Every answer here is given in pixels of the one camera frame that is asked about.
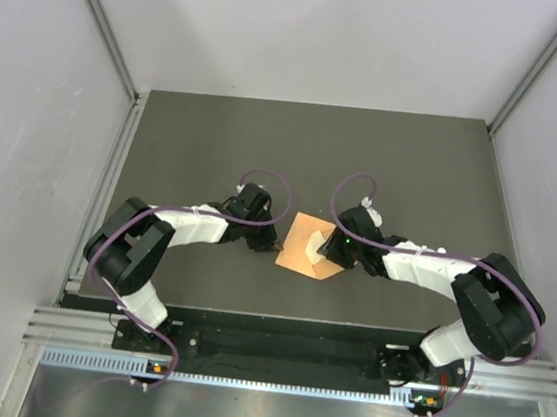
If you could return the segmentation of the cream paper letter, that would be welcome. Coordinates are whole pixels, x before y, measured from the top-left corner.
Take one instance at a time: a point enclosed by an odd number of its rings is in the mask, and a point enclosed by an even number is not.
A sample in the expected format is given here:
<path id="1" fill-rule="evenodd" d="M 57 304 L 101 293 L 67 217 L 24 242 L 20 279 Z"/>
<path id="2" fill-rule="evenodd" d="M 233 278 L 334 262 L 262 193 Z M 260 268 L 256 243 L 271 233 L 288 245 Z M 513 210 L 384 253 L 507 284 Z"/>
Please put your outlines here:
<path id="1" fill-rule="evenodd" d="M 306 257 L 311 265 L 318 264 L 325 259 L 322 254 L 322 246 L 325 244 L 325 237 L 322 231 L 317 230 L 312 233 L 308 239 L 307 245 L 305 247 Z"/>

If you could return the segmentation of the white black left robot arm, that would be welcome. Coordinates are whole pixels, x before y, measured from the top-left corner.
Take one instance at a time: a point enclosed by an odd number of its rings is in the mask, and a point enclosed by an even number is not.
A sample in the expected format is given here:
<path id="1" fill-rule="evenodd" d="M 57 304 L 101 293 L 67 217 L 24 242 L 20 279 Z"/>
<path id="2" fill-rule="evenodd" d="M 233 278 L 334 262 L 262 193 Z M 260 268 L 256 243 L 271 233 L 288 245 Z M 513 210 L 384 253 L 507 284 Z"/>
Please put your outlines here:
<path id="1" fill-rule="evenodd" d="M 135 337 L 147 350 L 166 347 L 168 312 L 152 277 L 168 248 L 244 240 L 252 251 L 278 250 L 271 196 L 254 183 L 242 184 L 222 203 L 152 212 L 138 197 L 125 201 L 86 242 L 83 257 L 134 317 Z"/>

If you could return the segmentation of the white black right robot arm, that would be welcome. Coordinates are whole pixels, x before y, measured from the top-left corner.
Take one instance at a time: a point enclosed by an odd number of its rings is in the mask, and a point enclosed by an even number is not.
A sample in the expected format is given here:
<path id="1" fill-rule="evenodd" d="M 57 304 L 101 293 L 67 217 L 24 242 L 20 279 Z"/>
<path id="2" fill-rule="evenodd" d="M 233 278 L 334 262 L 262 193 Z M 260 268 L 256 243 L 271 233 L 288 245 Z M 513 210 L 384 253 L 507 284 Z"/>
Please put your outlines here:
<path id="1" fill-rule="evenodd" d="M 317 251 L 346 270 L 361 265 L 372 277 L 440 294 L 460 315 L 398 357 L 402 369 L 389 375 L 392 380 L 430 382 L 446 366 L 477 356 L 500 363 L 545 323 L 544 309 L 505 256 L 453 258 L 443 248 L 384 237 L 381 223 L 379 213 L 367 205 L 348 209 Z"/>

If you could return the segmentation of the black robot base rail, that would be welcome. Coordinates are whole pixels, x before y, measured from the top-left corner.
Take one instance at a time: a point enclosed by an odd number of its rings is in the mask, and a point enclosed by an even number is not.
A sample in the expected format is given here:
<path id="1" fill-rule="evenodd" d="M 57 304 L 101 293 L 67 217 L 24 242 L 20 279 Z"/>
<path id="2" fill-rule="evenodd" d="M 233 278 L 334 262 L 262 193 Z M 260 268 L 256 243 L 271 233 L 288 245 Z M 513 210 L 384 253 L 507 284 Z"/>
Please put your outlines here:
<path id="1" fill-rule="evenodd" d="M 464 383 L 465 365 L 453 362 L 443 368 L 420 366 L 403 346 L 359 342 L 228 326 L 203 326 L 193 321 L 169 320 L 158 327 L 182 358 L 202 360 L 226 357 L 278 364 L 313 365 L 348 370 L 360 378 L 392 383 L 419 382 L 438 387 Z"/>

